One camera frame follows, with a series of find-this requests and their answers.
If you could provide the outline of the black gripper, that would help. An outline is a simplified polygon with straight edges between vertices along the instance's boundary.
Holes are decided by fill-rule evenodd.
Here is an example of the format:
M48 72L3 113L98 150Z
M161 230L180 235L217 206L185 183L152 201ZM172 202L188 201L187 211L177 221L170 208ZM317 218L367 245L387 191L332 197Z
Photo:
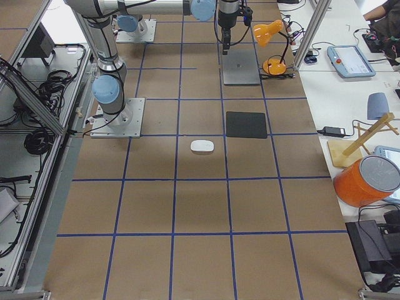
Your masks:
M236 25L239 14L239 1L221 0L218 4L217 22L222 34L222 55L228 54L228 45L231 42L231 29Z

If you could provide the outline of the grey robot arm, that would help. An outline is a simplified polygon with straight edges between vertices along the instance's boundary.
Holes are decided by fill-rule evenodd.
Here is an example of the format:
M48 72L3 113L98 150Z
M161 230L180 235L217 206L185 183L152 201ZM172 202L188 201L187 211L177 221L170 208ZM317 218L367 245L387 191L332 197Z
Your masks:
M92 93L102 109L108 126L122 126L132 119L126 104L124 80L127 68L119 57L113 33L113 16L126 12L124 1L116 1L107 12L104 1L66 1L77 17L87 27L85 37L92 42L91 49L97 54L99 76L92 84Z

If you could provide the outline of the metal arm base plate rear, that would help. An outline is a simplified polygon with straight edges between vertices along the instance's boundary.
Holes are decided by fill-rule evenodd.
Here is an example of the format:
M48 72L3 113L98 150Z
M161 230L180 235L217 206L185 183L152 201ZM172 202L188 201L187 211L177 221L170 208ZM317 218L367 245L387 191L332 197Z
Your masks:
M155 19L141 19L135 17L120 16L117 20L119 31L117 43L152 43L156 31Z

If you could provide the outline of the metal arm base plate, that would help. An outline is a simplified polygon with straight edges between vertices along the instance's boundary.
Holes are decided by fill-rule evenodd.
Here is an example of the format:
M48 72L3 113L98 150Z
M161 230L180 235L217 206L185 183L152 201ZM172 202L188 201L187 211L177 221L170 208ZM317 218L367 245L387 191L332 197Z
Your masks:
M99 117L94 120L92 138L139 138L143 123L145 99L127 98L122 113L112 122L111 116Z

